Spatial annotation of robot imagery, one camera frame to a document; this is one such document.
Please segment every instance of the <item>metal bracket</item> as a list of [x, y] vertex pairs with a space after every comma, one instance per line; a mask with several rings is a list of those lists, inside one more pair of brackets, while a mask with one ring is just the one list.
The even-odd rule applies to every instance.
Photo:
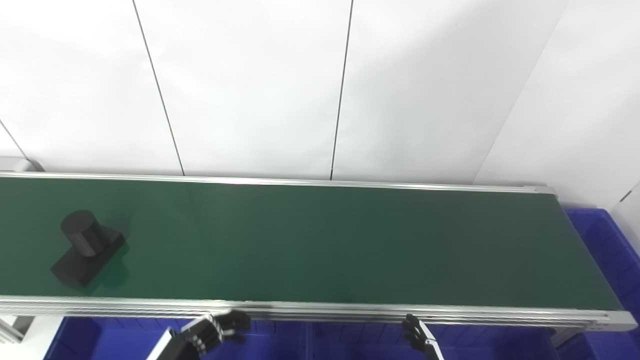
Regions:
[[0, 156], [0, 171], [9, 171], [9, 172], [35, 171], [35, 167], [33, 167], [33, 164], [27, 159], [6, 158], [4, 156]]
[[12, 325], [0, 319], [0, 344], [19, 344], [29, 330], [35, 316], [18, 316]]
[[552, 188], [551, 186], [531, 186], [531, 187], [536, 190], [536, 193], [550, 193], [558, 197], [558, 194], [556, 193], [556, 189]]
[[572, 337], [585, 331], [583, 327], [553, 327], [554, 334], [551, 335], [551, 344], [554, 348], [559, 348]]

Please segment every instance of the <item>metal support leg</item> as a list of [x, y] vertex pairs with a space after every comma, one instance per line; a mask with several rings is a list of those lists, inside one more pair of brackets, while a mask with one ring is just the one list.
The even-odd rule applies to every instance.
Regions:
[[572, 337], [584, 332], [580, 327], [554, 327], [553, 330], [555, 333], [551, 336], [551, 344], [554, 348], [559, 348]]
[[13, 325], [9, 325], [0, 319], [0, 344], [21, 343], [33, 322], [33, 318], [34, 316], [18, 316], [13, 322]]

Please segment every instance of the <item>aluminum frame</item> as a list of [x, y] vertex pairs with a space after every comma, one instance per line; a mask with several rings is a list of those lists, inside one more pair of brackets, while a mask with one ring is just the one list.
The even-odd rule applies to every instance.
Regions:
[[327, 186], [341, 188], [379, 188], [406, 190], [438, 190], [463, 192], [506, 192], [506, 193], [553, 193], [549, 186], [488, 186], [488, 185], [446, 185], [414, 183], [377, 183], [370, 181], [336, 180], [295, 180], [295, 179], [254, 179], [247, 177], [206, 177], [206, 176], [159, 176], [159, 175], [113, 175], [81, 174], [63, 172], [0, 172], [0, 177], [24, 179], [85, 179], [85, 180], [128, 180], [162, 181], [167, 183], [206, 183], [236, 185], [287, 185], [287, 186]]
[[627, 331], [637, 326], [627, 311], [0, 295], [0, 313], [14, 315], [193, 318], [229, 308], [246, 311], [257, 320], [390, 323], [411, 313], [425, 323], [442, 325], [573, 327], [599, 331]]
[[11, 325], [0, 319], [0, 344], [21, 343], [33, 319], [34, 316], [18, 316]]

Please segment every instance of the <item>white wall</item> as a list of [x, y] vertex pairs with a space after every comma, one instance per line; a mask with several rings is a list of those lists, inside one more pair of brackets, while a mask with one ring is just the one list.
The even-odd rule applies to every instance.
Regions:
[[333, 178], [471, 183], [566, 1], [355, 1]]
[[350, 0], [137, 0], [187, 175], [328, 179]]
[[611, 209], [640, 179], [640, 2], [571, 0], [476, 184]]
[[3, 1], [0, 49], [0, 120], [44, 169], [181, 174], [130, 1]]

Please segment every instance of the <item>black cylinder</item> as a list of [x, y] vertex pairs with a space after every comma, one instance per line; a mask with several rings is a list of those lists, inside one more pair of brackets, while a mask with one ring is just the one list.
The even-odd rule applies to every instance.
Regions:
[[109, 245], [102, 226], [89, 210], [77, 210], [67, 215], [60, 228], [80, 255], [86, 258], [100, 254]]

